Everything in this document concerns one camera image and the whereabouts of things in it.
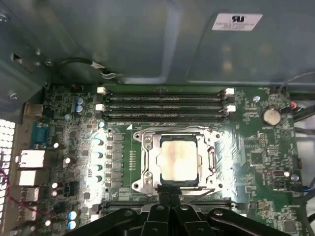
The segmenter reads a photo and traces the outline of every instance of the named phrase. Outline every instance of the black cable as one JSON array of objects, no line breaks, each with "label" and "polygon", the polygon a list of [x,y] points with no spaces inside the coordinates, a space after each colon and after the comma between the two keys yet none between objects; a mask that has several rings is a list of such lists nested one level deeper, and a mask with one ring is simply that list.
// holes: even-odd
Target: black cable
[{"label": "black cable", "polygon": [[304,195],[303,200],[308,202],[313,197],[315,197],[315,189],[310,190],[306,195]]},{"label": "black cable", "polygon": [[293,114],[294,122],[302,121],[315,115],[315,105],[304,108]]},{"label": "black cable", "polygon": [[203,194],[200,194],[197,197],[194,197],[194,198],[190,199],[186,204],[194,202],[194,201],[198,200],[199,198],[202,198],[202,197],[204,197],[204,196],[206,196],[206,195],[208,195],[209,193],[212,193],[212,192],[214,192],[214,189],[210,189],[209,191],[207,191],[207,192],[205,192]]},{"label": "black cable", "polygon": [[308,134],[308,135],[315,135],[315,129],[303,129],[303,128],[294,128],[296,133],[301,133],[301,134]]},{"label": "black cable", "polygon": [[315,74],[315,71],[310,71],[310,72],[306,72],[306,73],[304,73],[304,74],[301,74],[301,75],[297,75],[297,76],[295,76],[295,77],[293,77],[293,78],[291,78],[291,79],[289,79],[289,80],[287,80],[287,81],[284,81],[284,83],[280,86],[280,88],[278,89],[278,94],[279,94],[279,96],[284,100],[284,101],[286,101],[287,103],[291,103],[291,101],[286,97],[286,96],[284,96],[281,92],[282,92],[282,89],[285,87],[285,86],[287,86],[289,83],[291,83],[291,82],[293,82],[293,81],[295,81],[295,80],[297,80],[297,79],[299,79],[299,78],[301,78],[301,77],[304,77],[304,76],[307,76],[307,75],[312,75],[312,74]]},{"label": "black cable", "polygon": [[309,220],[309,223],[312,223],[313,221],[315,221],[315,213],[313,213],[312,215],[308,216],[307,219]]},{"label": "black cable", "polygon": [[60,62],[57,62],[55,68],[59,69],[60,67],[67,64],[71,64],[71,63],[83,63],[83,64],[92,65],[93,61],[86,58],[66,58]]},{"label": "black cable", "polygon": [[300,209],[301,209],[301,222],[302,222],[302,224],[308,230],[309,236],[315,236],[315,233],[314,233],[314,231],[310,225],[310,222],[308,220],[307,213],[306,213],[306,204],[305,204],[305,201],[303,201],[303,200],[301,201]]}]

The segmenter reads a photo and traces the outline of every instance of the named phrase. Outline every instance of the green circuit board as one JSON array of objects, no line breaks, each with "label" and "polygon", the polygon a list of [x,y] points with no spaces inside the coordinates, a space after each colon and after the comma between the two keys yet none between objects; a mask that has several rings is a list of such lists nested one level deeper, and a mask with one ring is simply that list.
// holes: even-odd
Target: green circuit board
[{"label": "green circuit board", "polygon": [[[80,212],[76,219],[79,227],[91,221],[95,204],[157,201],[156,196],[147,196],[131,187],[141,176],[141,143],[133,138],[134,134],[150,127],[197,125],[222,133],[215,149],[216,177],[223,187],[201,201],[230,199],[244,203],[246,207],[239,213],[291,235],[306,235],[300,222],[303,188],[292,114],[273,88],[229,87],[233,94],[228,97],[224,96],[227,89],[224,87],[106,86],[105,89],[107,95],[111,92],[113,100],[106,94],[97,94],[94,86],[54,86],[46,94],[45,108],[54,112],[53,119],[41,121],[49,127],[46,148],[52,148],[56,142],[64,146],[59,164],[52,169],[51,182],[80,183],[75,195],[52,198],[47,208],[64,201],[66,213]],[[197,93],[211,96],[194,103],[200,97],[192,94]],[[176,97],[178,94],[182,94],[184,101]],[[80,112],[76,111],[78,98],[84,100]],[[105,104],[105,111],[96,111],[96,104]],[[227,113],[229,105],[235,110]],[[137,112],[131,114],[131,106]],[[277,125],[262,119],[262,114],[270,108],[281,115]],[[36,145],[32,148],[41,148],[39,143]],[[95,158],[95,152],[102,157]],[[66,157],[76,162],[65,167],[62,161]],[[95,165],[101,166],[97,172],[101,178],[96,182],[92,181]],[[190,195],[181,197],[183,201],[189,198]],[[69,220],[58,222],[44,232],[63,235],[69,230],[68,223]]]}]

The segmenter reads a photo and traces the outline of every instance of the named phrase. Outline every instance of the capacitor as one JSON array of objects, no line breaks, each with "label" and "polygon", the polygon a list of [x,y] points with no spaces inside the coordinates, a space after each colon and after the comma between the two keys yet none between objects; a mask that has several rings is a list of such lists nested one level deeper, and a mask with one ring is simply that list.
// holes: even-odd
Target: capacitor
[{"label": "capacitor", "polygon": [[103,157],[103,154],[98,152],[98,151],[93,151],[91,153],[91,158],[92,159],[98,159],[98,158],[102,158]]},{"label": "capacitor", "polygon": [[93,140],[93,144],[94,145],[98,145],[98,146],[100,146],[100,145],[103,145],[103,141],[101,140],[101,139],[99,139],[99,138],[95,138],[94,140]]},{"label": "capacitor", "polygon": [[76,226],[77,226],[77,223],[75,223],[75,221],[73,220],[68,223],[68,229],[70,230],[74,230]]},{"label": "capacitor", "polygon": [[45,221],[45,226],[46,226],[46,227],[51,226],[51,220],[46,220],[46,221]]},{"label": "capacitor", "polygon": [[101,169],[103,169],[103,167],[101,165],[92,165],[91,166],[91,170],[94,172],[100,171]]},{"label": "capacitor", "polygon": [[262,113],[262,120],[271,126],[275,126],[281,121],[281,114],[275,108],[269,108]]},{"label": "capacitor", "polygon": [[82,105],[82,104],[84,103],[83,98],[82,98],[82,97],[78,97],[76,103],[77,103],[78,105]]},{"label": "capacitor", "polygon": [[105,126],[105,122],[100,121],[100,122],[98,123],[98,126],[99,126],[99,128],[103,128],[103,127]]},{"label": "capacitor", "polygon": [[53,147],[54,147],[54,149],[58,149],[58,150],[64,149],[64,145],[61,143],[54,143]]},{"label": "capacitor", "polygon": [[102,181],[102,176],[92,176],[92,182],[98,183]]},{"label": "capacitor", "polygon": [[63,191],[61,189],[56,189],[51,192],[51,196],[53,197],[59,196],[61,194],[63,194]]},{"label": "capacitor", "polygon": [[64,163],[66,163],[67,165],[73,165],[74,163],[76,163],[76,159],[72,157],[67,157],[64,159]]},{"label": "capacitor", "polygon": [[75,112],[77,112],[79,114],[82,113],[83,112],[83,107],[81,105],[76,106],[75,107]]},{"label": "capacitor", "polygon": [[54,189],[55,188],[61,188],[61,187],[63,187],[63,183],[55,182],[55,183],[52,183],[51,187],[54,188]]},{"label": "capacitor", "polygon": [[72,212],[70,212],[69,214],[68,214],[68,219],[69,220],[75,220],[75,218],[77,218],[77,212],[75,212],[75,211],[72,211]]}]

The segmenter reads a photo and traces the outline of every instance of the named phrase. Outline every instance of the blue capacitor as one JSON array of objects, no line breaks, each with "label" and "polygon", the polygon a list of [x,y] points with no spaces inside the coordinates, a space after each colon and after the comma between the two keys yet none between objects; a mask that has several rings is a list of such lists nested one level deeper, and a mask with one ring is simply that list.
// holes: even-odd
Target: blue capacitor
[{"label": "blue capacitor", "polygon": [[75,211],[72,211],[68,214],[68,219],[69,220],[74,220],[75,218],[77,218],[77,213]]},{"label": "blue capacitor", "polygon": [[78,106],[75,107],[75,111],[76,111],[77,113],[80,113],[80,112],[83,111],[83,107],[80,106],[80,105],[78,105]]},{"label": "blue capacitor", "polygon": [[78,104],[78,105],[82,105],[83,103],[84,103],[83,98],[82,98],[82,97],[78,97],[78,98],[77,98],[77,104]]},{"label": "blue capacitor", "polygon": [[105,122],[100,121],[100,122],[98,123],[98,126],[99,126],[99,128],[103,128],[103,127],[105,126]]},{"label": "blue capacitor", "polygon": [[77,226],[77,223],[75,223],[75,221],[70,221],[68,223],[68,229],[70,230],[74,230],[74,228]]}]

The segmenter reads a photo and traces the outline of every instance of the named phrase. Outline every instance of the cable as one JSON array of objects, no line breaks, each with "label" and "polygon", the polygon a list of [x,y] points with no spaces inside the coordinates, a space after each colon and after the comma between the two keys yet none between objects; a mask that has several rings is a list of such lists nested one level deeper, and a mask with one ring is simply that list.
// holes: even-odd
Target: cable
[{"label": "cable", "polygon": [[300,209],[301,209],[301,222],[302,222],[302,224],[304,224],[305,227],[307,228],[307,230],[309,232],[309,236],[315,236],[315,233],[314,233],[314,231],[310,225],[310,222],[308,220],[308,217],[307,217],[306,204],[305,204],[305,201],[303,201],[303,199],[301,200]]},{"label": "cable", "polygon": [[301,75],[297,75],[297,76],[293,77],[292,79],[289,79],[289,80],[285,81],[285,82],[280,86],[280,88],[278,89],[278,94],[279,94],[279,96],[280,96],[284,101],[286,101],[287,103],[291,103],[291,101],[281,93],[282,89],[283,89],[285,86],[287,86],[289,83],[291,83],[291,82],[293,82],[293,81],[295,81],[295,80],[297,80],[297,79],[299,79],[299,78],[301,78],[301,77],[304,77],[304,76],[307,76],[307,75],[312,75],[312,74],[315,74],[315,71],[310,71],[310,72],[307,72],[307,73],[304,73],[304,74],[301,74]]},{"label": "cable", "polygon": [[67,65],[67,64],[71,64],[71,63],[83,63],[83,64],[90,65],[94,69],[98,70],[100,75],[106,80],[114,79],[118,75],[116,73],[113,73],[112,71],[109,71],[108,69],[106,69],[101,64],[98,64],[95,61],[92,61],[90,59],[86,59],[86,58],[65,58],[62,61],[59,61],[59,62],[56,62],[56,63],[53,64],[52,77],[54,77],[56,72],[58,70],[60,70],[61,67],[63,67],[64,65]]},{"label": "cable", "polygon": [[315,197],[315,189],[310,190],[306,195],[304,195],[303,200],[308,202],[313,197]]},{"label": "cable", "polygon": [[7,198],[10,200],[10,201],[13,201],[15,202],[17,205],[19,205],[20,207],[24,208],[24,209],[28,209],[30,211],[34,211],[36,212],[37,214],[39,215],[51,215],[51,216],[54,216],[54,212],[52,211],[48,211],[48,212],[43,212],[43,211],[40,211],[40,210],[37,210],[37,209],[34,209],[34,208],[31,208],[31,207],[28,207],[27,205],[25,205],[23,202],[21,201],[18,201],[16,200],[15,198],[13,198],[11,195],[10,195],[10,179],[9,179],[9,176],[3,171],[3,170],[0,170],[0,174],[2,174],[6,180],[6,193],[5,195],[7,196]]},{"label": "cable", "polygon": [[198,200],[199,198],[202,198],[202,197],[204,197],[204,196],[206,196],[206,195],[208,195],[209,193],[212,193],[212,192],[214,192],[214,191],[215,191],[214,189],[210,189],[209,191],[207,191],[207,192],[205,192],[205,193],[203,193],[203,194],[200,194],[200,195],[198,195],[197,197],[194,197],[194,198],[190,199],[186,204],[191,203],[191,202],[194,202],[194,201]]},{"label": "cable", "polygon": [[66,58],[56,63],[56,69],[59,69],[60,67],[67,64],[71,64],[71,63],[83,63],[83,64],[92,65],[93,61],[86,58]]},{"label": "cable", "polygon": [[[296,133],[315,135],[315,129],[303,129],[303,128],[295,127],[294,130],[295,130]],[[314,183],[311,184],[310,187],[312,187],[315,184],[315,177],[314,177],[313,180],[314,180]]]},{"label": "cable", "polygon": [[313,213],[312,215],[308,216],[307,219],[309,220],[310,223],[315,221],[315,213]]}]

